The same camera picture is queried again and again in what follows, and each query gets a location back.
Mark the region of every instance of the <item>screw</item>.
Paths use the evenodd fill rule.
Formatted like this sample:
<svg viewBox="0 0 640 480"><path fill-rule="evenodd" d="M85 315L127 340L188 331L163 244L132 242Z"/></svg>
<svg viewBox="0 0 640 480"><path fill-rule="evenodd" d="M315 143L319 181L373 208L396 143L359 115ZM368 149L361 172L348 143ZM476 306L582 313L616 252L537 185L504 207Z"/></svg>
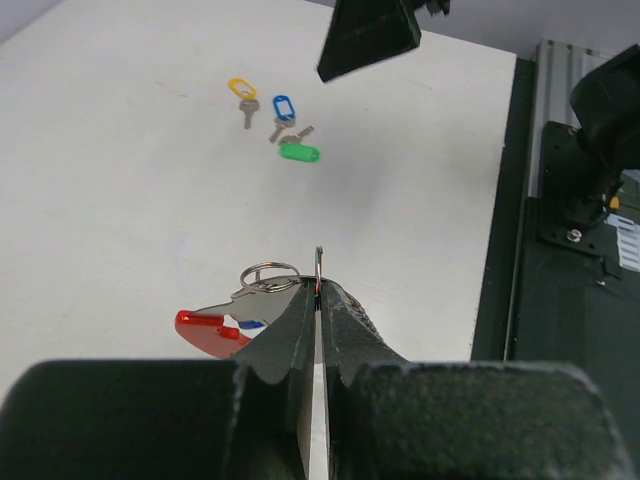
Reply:
<svg viewBox="0 0 640 480"><path fill-rule="evenodd" d="M582 232L576 228L574 228L573 230L569 230L567 232L567 240L573 243L578 243L580 240L582 240Z"/></svg>

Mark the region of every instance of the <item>white tabletop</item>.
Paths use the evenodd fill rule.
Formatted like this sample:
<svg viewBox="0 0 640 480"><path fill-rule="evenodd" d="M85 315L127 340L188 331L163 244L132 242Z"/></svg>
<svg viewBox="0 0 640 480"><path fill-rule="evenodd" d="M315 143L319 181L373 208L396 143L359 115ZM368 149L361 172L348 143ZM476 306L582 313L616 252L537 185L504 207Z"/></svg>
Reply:
<svg viewBox="0 0 640 480"><path fill-rule="evenodd" d="M177 310L262 261L324 275L412 360L469 358L515 57L424 33L323 85L331 10L66 0L0 46L0 396L50 358L205 357ZM227 88L261 111L243 129ZM317 164L268 142L289 95Z"/></svg>

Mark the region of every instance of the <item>yellow part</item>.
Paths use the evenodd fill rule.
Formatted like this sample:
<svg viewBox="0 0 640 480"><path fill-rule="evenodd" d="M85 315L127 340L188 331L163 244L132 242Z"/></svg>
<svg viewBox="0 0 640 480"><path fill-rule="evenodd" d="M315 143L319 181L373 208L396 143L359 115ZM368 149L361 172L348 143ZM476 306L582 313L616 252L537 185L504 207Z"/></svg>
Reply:
<svg viewBox="0 0 640 480"><path fill-rule="evenodd" d="M229 88L242 100L253 100L258 96L258 91L249 82L242 78L229 80Z"/></svg>

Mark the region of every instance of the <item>silver key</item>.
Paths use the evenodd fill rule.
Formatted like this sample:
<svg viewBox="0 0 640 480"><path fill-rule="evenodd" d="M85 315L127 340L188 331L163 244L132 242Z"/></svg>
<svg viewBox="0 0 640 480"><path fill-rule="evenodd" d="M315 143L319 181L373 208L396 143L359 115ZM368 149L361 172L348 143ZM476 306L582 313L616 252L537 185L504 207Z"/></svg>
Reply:
<svg viewBox="0 0 640 480"><path fill-rule="evenodd" d="M276 122L276 131L273 132L273 135L269 137L269 141L271 143L275 143L280 134L285 128L291 128L296 126L296 119L292 118L291 120L282 120L280 117L276 117L274 122Z"/></svg>
<svg viewBox="0 0 640 480"><path fill-rule="evenodd" d="M249 130L251 128L251 118L253 114L260 110L260 102L257 98L253 100L241 100L240 110L244 112L244 129Z"/></svg>
<svg viewBox="0 0 640 480"><path fill-rule="evenodd" d="M229 315L237 322L258 321L266 326L275 322L285 311L302 283L301 278L292 275L265 278L251 284L251 286L284 285L290 281L296 285L280 292L256 292L243 288L231 295L231 302L213 307L206 307L192 313L197 316Z"/></svg>
<svg viewBox="0 0 640 480"><path fill-rule="evenodd" d="M314 130L315 129L311 125L309 125L307 128L305 128L304 130L302 130L300 133L296 135L285 135L280 139L280 142L278 142L278 145L282 145L285 143L301 143L302 139L307 135L311 134L311 132L313 132Z"/></svg>

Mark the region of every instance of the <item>metal key ring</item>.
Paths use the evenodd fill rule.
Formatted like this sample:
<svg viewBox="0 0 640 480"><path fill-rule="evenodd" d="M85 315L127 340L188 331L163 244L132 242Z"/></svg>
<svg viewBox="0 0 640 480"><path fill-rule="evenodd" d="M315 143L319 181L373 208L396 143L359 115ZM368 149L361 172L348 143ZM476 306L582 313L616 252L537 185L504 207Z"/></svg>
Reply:
<svg viewBox="0 0 640 480"><path fill-rule="evenodd" d="M300 276L300 272L298 271L298 269L292 265L289 265L288 263L280 263L280 262L264 262L264 263L258 263L257 265L254 265L253 267L249 267L247 268L244 272L242 272L242 274L240 275L240 285L242 285L243 288L246 288L247 290L251 290L252 292L257 292L257 293L276 293L276 292L284 292L285 290L293 287L294 285L297 285L298 282L296 280L289 280L287 283L283 283L282 285L263 285L261 287L256 286L256 285L249 285L246 282L246 278L251 275L252 273L256 274L256 278L257 280L260 280L260 276L259 273L262 270L267 270L269 268L278 268L281 270L293 270L296 274L296 277Z"/></svg>
<svg viewBox="0 0 640 480"><path fill-rule="evenodd" d="M316 247L316 296L320 296L320 286L322 285L322 247Z"/></svg>

